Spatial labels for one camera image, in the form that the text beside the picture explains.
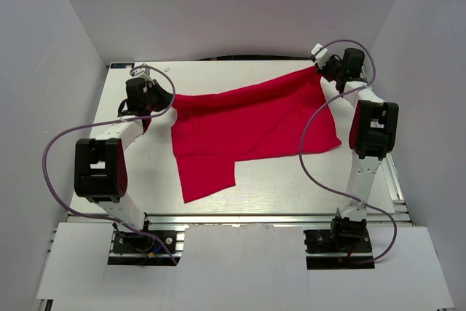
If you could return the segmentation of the red t-shirt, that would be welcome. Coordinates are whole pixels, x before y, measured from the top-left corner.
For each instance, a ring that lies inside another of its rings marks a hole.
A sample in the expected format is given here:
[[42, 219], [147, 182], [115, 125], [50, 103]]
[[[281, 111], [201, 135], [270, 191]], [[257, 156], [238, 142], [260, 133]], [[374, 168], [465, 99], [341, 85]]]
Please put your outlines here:
[[341, 145], [312, 66], [227, 92], [182, 95], [171, 128], [184, 202], [233, 187], [236, 162], [321, 154]]

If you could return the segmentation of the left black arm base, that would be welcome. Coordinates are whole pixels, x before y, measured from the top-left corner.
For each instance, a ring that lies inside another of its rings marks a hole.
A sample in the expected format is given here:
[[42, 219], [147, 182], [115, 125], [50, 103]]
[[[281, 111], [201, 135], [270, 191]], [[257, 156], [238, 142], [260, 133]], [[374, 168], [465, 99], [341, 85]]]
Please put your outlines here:
[[170, 255], [179, 262], [183, 248], [183, 238], [179, 231], [174, 229], [155, 229], [149, 221], [144, 224], [143, 230], [150, 235], [157, 236], [165, 245], [146, 235], [132, 232], [122, 225], [113, 224], [114, 232], [108, 254], [110, 266], [174, 266]]

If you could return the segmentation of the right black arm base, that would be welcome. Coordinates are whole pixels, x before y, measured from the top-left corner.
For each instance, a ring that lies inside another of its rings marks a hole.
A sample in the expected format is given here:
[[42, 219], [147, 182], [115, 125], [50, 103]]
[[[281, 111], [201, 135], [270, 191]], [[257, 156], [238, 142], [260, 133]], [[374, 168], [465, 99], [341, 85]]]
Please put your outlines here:
[[340, 269], [374, 269], [373, 249], [368, 231], [363, 238], [355, 242], [331, 239], [329, 229], [308, 229], [304, 231], [304, 244], [307, 270], [340, 270]]

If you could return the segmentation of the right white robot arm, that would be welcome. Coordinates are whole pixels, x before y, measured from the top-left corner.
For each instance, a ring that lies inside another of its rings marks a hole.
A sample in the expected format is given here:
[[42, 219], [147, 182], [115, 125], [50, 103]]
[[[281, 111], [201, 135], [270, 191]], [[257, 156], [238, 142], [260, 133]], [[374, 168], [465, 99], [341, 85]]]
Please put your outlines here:
[[354, 248], [364, 240], [367, 226], [365, 204], [370, 197], [374, 178], [383, 159], [395, 145], [399, 106], [378, 97], [363, 78], [365, 53], [346, 48], [343, 57], [330, 56], [317, 61], [319, 73], [335, 82], [355, 109], [349, 131], [352, 164], [346, 194], [351, 198], [337, 209], [328, 234], [330, 246], [339, 252]]

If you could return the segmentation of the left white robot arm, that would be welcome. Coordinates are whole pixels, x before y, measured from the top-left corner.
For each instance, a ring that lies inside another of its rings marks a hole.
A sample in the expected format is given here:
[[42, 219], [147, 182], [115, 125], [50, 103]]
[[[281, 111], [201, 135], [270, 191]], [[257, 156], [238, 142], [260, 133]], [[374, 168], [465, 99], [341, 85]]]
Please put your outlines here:
[[148, 130], [152, 113], [170, 107], [173, 95], [158, 82], [140, 77], [126, 81], [126, 93], [127, 98], [118, 109], [122, 122], [112, 124], [96, 138], [76, 142], [74, 191], [134, 228], [129, 244], [136, 251], [145, 252], [153, 246], [154, 234], [143, 227], [146, 214], [128, 194], [125, 150]]

